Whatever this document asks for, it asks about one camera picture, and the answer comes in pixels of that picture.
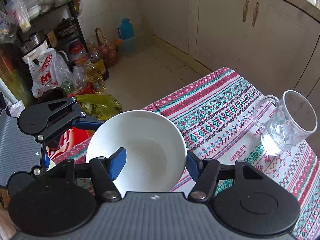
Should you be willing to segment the white bowl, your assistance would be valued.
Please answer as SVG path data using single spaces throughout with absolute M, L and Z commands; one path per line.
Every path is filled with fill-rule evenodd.
M 126 163 L 114 184 L 122 196 L 129 191 L 169 192 L 185 169 L 181 132 L 158 113 L 127 111 L 104 122 L 90 140 L 86 161 L 110 157 L 120 147 L 126 150 Z

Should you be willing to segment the white kitchen cabinets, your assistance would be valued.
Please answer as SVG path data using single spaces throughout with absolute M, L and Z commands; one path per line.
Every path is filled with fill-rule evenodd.
M 319 96 L 319 8 L 307 0 L 139 0 L 142 23 L 197 72 L 229 67 L 264 94 Z

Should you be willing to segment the yellow green plastic bag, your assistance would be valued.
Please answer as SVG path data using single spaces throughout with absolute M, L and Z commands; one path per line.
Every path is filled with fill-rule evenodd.
M 82 110 L 98 120 L 108 120 L 122 113 L 121 103 L 110 94 L 84 94 L 76 96 Z

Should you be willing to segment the cooking oil bottle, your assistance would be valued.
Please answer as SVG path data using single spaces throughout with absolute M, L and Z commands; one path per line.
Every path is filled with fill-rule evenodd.
M 106 90 L 105 81 L 99 69 L 91 61 L 85 62 L 85 70 L 89 83 L 95 94 L 101 94 Z

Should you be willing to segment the patterned red green tablecloth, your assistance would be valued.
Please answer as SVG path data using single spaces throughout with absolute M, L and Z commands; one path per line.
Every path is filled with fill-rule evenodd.
M 260 142 L 261 129 L 254 128 L 252 112 L 263 95 L 235 71 L 223 67 L 190 85 L 150 104 L 144 112 L 169 118 L 182 133 L 187 149 L 199 158 L 213 158 L 223 164 L 245 159 L 297 198 L 301 215 L 293 229 L 296 239 L 319 239 L 319 159 L 304 140 L 282 157 L 268 157 Z M 94 224 L 86 235 L 73 239 L 244 239 L 204 214 L 187 209 L 181 221 L 167 222 L 168 230 L 175 222 L 190 222 L 178 229 L 179 238 L 169 232 L 144 233 L 133 230 L 129 218 L 118 220 L 125 226 L 119 232 L 107 222 Z

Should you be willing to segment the white red plastic bag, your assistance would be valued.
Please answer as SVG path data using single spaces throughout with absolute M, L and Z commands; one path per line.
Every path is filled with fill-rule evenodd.
M 36 64 L 27 58 L 29 71 L 33 80 L 32 94 L 40 98 L 50 89 L 61 87 L 66 94 L 71 94 L 73 75 L 63 57 L 54 48 L 48 48 L 37 58 Z

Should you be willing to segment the wicker basket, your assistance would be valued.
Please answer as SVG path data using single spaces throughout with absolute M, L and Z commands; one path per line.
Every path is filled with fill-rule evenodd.
M 110 46 L 103 31 L 99 27 L 95 29 L 95 35 L 98 43 L 98 50 L 102 55 L 105 67 L 111 68 L 115 66 L 119 60 L 117 48 Z

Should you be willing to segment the blue thermos jug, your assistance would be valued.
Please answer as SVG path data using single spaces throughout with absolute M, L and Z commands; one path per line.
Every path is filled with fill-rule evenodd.
M 121 25 L 119 28 L 117 28 L 117 31 L 121 40 L 128 40 L 135 36 L 133 26 L 130 23 L 129 18 L 124 18 L 121 20 Z

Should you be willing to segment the clear glass mug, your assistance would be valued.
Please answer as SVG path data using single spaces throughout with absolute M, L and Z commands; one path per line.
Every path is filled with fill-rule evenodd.
M 270 102 L 274 113 L 267 122 L 260 122 L 258 108 Z M 318 119 L 311 103 L 295 90 L 287 90 L 278 99 L 274 95 L 263 97 L 254 107 L 253 120 L 262 130 L 261 143 L 267 155 L 277 156 L 290 150 L 315 133 Z

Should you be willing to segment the black shelf rack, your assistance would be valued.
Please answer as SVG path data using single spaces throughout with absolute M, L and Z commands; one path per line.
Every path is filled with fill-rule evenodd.
M 77 30 L 72 34 L 62 37 L 55 30 L 63 18 L 73 18 Z M 23 33 L 16 25 L 14 18 L 6 12 L 1 12 L 1 24 L 9 22 L 9 31 L 14 30 L 14 42 L 1 44 L 1 92 L 6 101 L 16 103 L 23 101 L 25 105 L 35 102 L 31 92 L 33 85 L 28 63 L 22 57 L 26 54 L 21 51 L 25 41 L 35 33 L 44 33 L 44 40 L 49 43 L 48 33 L 53 32 L 57 38 L 57 46 L 62 48 L 64 44 L 76 38 L 84 40 L 80 25 L 76 18 L 76 10 L 71 2 L 60 7 L 52 8 L 48 12 L 31 20 L 31 29 Z

